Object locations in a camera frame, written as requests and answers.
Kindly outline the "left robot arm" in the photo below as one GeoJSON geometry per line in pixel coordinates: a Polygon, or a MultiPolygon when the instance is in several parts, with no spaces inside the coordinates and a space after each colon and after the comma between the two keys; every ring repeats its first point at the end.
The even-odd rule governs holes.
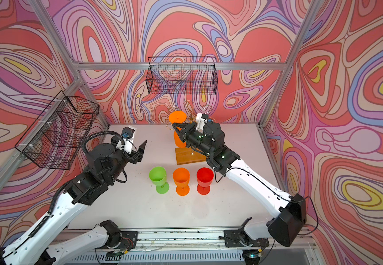
{"type": "Polygon", "coordinates": [[[125,127],[121,133],[107,130],[86,137],[81,144],[88,161],[83,172],[58,188],[49,210],[19,239],[0,247],[0,265],[63,265],[90,250],[120,248],[125,238],[111,220],[63,243],[53,240],[110,186],[126,183],[119,175],[127,164],[141,162],[145,152],[145,142],[133,144],[135,134],[134,127],[125,127]]]}

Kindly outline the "green wine glass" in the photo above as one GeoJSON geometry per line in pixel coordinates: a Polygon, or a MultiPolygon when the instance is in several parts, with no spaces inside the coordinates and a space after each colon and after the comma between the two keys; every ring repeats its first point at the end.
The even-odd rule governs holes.
{"type": "Polygon", "coordinates": [[[167,171],[164,167],[157,166],[150,170],[149,179],[156,186],[159,194],[166,194],[169,191],[169,183],[167,182],[167,171]]]}

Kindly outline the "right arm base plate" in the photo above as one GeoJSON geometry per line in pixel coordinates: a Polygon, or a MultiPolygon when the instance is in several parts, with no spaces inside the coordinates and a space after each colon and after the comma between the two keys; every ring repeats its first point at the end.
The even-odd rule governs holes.
{"type": "Polygon", "coordinates": [[[269,240],[259,238],[259,239],[251,239],[243,230],[224,230],[223,235],[219,236],[219,239],[224,241],[225,246],[227,248],[250,248],[257,247],[261,249],[265,249],[270,246],[269,240]]]}

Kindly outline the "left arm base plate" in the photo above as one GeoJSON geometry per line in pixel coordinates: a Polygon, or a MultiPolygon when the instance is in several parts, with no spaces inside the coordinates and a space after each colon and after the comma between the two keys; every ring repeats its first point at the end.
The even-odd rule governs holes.
{"type": "Polygon", "coordinates": [[[122,231],[116,235],[107,246],[109,252],[106,254],[105,261],[119,261],[137,245],[137,231],[122,231]]]}

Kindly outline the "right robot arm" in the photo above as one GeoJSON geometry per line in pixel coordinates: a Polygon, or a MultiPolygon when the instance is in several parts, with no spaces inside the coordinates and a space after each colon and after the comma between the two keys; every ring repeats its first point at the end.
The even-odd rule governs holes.
{"type": "Polygon", "coordinates": [[[292,245],[306,224],[306,199],[276,188],[252,170],[241,157],[225,144],[220,124],[205,121],[202,129],[196,122],[172,123],[181,142],[204,155],[209,167],[223,177],[236,182],[255,197],[269,213],[266,221],[244,225],[244,234],[253,239],[271,237],[284,247],[292,245]]]}

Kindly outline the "red wine glass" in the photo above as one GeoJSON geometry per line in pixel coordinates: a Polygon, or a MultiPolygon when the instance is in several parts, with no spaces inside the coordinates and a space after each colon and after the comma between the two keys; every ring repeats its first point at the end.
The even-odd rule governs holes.
{"type": "Polygon", "coordinates": [[[214,179],[212,169],[203,167],[197,171],[196,177],[198,181],[198,193],[201,195],[209,194],[211,191],[211,184],[214,179]]]}

